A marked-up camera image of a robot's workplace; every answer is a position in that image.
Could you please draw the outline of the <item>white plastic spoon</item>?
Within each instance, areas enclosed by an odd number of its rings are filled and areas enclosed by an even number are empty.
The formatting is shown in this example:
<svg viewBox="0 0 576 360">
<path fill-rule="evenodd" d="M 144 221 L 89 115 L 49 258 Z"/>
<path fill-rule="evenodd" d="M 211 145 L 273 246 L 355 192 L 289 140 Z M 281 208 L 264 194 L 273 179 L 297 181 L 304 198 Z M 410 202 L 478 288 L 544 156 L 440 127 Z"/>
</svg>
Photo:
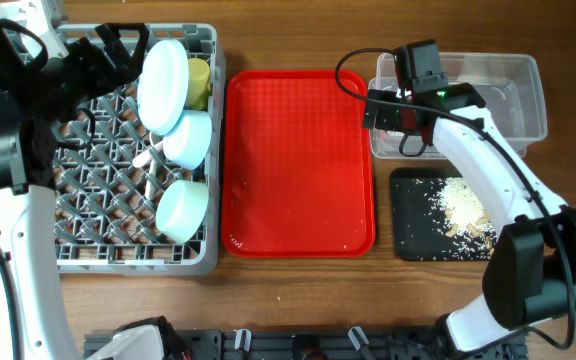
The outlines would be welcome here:
<svg viewBox="0 0 576 360">
<path fill-rule="evenodd" d="M 132 160 L 132 165 L 135 168 L 141 168 L 141 167 L 148 165 L 153 160 L 155 155 L 162 150 L 162 148 L 163 148 L 163 142 L 162 141 L 159 141 L 156 144 L 151 145 L 146 150 L 144 150 L 140 154 L 138 154 Z"/>
</svg>

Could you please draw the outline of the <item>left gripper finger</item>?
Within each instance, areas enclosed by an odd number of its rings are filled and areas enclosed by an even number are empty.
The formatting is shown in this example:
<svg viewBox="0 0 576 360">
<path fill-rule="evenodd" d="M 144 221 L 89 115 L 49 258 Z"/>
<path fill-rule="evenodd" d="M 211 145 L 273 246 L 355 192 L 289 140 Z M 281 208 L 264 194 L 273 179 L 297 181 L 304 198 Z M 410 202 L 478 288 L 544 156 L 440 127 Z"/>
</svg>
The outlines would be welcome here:
<svg viewBox="0 0 576 360">
<path fill-rule="evenodd" d="M 26 35 L 40 46 L 39 53 L 29 63 L 21 60 L 8 30 Z M 12 20 L 0 19 L 0 93 L 10 92 L 21 100 L 48 97 L 49 83 L 41 73 L 48 63 L 48 55 L 46 45 L 37 35 Z"/>
<path fill-rule="evenodd" d="M 135 50 L 129 54 L 121 41 L 121 31 L 136 31 L 138 41 Z M 110 58 L 109 80 L 112 83 L 128 83 L 136 80 L 143 69 L 149 29 L 144 23 L 104 23 L 95 28 L 104 43 L 104 51 Z"/>
</svg>

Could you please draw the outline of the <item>food scraps and rice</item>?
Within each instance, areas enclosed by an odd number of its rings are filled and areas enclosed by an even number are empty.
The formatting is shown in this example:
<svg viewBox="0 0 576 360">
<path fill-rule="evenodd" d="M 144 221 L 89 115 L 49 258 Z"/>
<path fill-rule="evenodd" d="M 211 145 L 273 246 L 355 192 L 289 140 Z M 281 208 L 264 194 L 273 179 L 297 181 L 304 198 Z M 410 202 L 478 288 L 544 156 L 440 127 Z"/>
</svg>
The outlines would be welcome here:
<svg viewBox="0 0 576 360">
<path fill-rule="evenodd" d="M 421 228 L 410 236 L 419 261 L 487 261 L 496 242 L 490 216 L 460 177 L 417 178 Z"/>
</svg>

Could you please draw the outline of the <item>white plastic fork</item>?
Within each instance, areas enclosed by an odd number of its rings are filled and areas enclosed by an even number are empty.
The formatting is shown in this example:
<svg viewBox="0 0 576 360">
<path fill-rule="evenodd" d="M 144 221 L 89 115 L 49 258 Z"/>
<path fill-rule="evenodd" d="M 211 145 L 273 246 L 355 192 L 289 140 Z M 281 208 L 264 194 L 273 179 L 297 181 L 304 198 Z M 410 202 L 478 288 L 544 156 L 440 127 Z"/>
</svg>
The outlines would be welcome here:
<svg viewBox="0 0 576 360">
<path fill-rule="evenodd" d="M 150 132 L 149 133 L 149 140 L 150 140 L 152 145 L 156 145 L 157 143 L 159 143 L 162 140 L 162 138 L 159 135 L 156 135 L 156 134 Z M 151 161 L 149 163 L 148 174 L 156 177 L 157 172 L 158 172 L 158 164 L 154 159 L 151 159 Z M 150 180 L 148 180 L 146 182 L 145 190 L 144 190 L 145 198 L 149 201 L 152 201 L 155 198 L 156 192 L 157 192 L 157 189 L 154 187 L 153 183 Z"/>
</svg>

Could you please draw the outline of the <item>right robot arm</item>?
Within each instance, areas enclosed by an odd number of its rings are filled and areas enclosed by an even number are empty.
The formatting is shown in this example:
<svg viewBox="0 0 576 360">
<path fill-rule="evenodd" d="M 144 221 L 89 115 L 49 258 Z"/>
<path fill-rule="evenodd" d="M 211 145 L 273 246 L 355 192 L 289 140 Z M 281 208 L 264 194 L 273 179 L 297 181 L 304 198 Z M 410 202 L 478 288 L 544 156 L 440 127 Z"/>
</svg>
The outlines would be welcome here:
<svg viewBox="0 0 576 360">
<path fill-rule="evenodd" d="M 371 90 L 362 99 L 365 127 L 420 135 L 452 163 L 498 236 L 481 295 L 438 320 L 434 355 L 464 359 L 526 333 L 569 349 L 576 330 L 576 208 L 510 147 L 472 85 L 410 96 Z"/>
</svg>

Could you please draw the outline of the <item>yellow plastic cup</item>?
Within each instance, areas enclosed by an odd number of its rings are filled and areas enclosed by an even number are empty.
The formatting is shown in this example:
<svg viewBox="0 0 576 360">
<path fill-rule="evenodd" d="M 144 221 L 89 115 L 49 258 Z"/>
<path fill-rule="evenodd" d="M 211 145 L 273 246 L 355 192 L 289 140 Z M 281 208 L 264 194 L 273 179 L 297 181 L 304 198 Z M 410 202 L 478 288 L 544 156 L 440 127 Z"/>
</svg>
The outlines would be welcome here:
<svg viewBox="0 0 576 360">
<path fill-rule="evenodd" d="M 186 107 L 191 110 L 205 111 L 210 95 L 210 66 L 200 58 L 190 58 L 189 82 Z"/>
</svg>

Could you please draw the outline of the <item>light blue plate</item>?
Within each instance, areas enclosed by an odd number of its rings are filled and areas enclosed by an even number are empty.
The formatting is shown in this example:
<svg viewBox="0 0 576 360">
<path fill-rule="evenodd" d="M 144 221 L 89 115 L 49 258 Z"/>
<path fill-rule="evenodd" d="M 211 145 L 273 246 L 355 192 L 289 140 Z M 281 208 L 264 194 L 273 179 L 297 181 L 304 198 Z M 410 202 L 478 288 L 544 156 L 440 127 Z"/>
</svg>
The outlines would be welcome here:
<svg viewBox="0 0 576 360">
<path fill-rule="evenodd" d="M 189 64 L 178 40 L 161 40 L 147 53 L 137 87 L 138 115 L 147 130 L 164 136 L 176 125 L 186 103 Z"/>
</svg>

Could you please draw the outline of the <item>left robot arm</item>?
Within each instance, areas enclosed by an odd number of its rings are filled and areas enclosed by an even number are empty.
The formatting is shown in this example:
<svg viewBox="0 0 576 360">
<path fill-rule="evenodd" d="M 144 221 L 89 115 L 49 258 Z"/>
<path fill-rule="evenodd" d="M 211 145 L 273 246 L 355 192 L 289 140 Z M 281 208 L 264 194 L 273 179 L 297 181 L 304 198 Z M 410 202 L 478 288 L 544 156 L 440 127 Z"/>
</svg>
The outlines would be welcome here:
<svg viewBox="0 0 576 360">
<path fill-rule="evenodd" d="M 55 254 L 53 160 L 57 125 L 86 102 L 135 81 L 149 40 L 142 23 L 96 27 L 100 44 L 80 38 L 52 56 L 23 60 L 13 34 L 30 30 L 0 19 L 0 359 L 76 359 Z"/>
</svg>

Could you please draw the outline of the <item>light blue bowl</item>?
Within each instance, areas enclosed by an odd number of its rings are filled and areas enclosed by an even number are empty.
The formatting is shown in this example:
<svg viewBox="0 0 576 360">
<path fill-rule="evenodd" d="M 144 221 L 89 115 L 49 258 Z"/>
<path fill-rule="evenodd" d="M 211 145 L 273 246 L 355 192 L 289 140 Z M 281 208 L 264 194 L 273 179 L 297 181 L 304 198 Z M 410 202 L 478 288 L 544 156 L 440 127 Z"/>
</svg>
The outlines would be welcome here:
<svg viewBox="0 0 576 360">
<path fill-rule="evenodd" d="M 205 159 L 212 138 L 212 120 L 205 111 L 184 110 L 173 130 L 164 137 L 165 157 L 176 165 L 196 169 Z"/>
</svg>

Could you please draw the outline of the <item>green bowl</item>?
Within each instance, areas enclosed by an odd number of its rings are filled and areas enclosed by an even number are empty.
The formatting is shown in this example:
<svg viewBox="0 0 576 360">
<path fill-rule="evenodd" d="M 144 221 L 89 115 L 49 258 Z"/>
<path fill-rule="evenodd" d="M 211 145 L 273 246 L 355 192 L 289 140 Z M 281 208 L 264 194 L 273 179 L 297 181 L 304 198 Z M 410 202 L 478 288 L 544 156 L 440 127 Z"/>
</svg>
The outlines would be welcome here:
<svg viewBox="0 0 576 360">
<path fill-rule="evenodd" d="M 202 225 L 208 208 L 205 183 L 176 180 L 164 191 L 157 207 L 157 229 L 177 244 L 189 241 Z"/>
</svg>

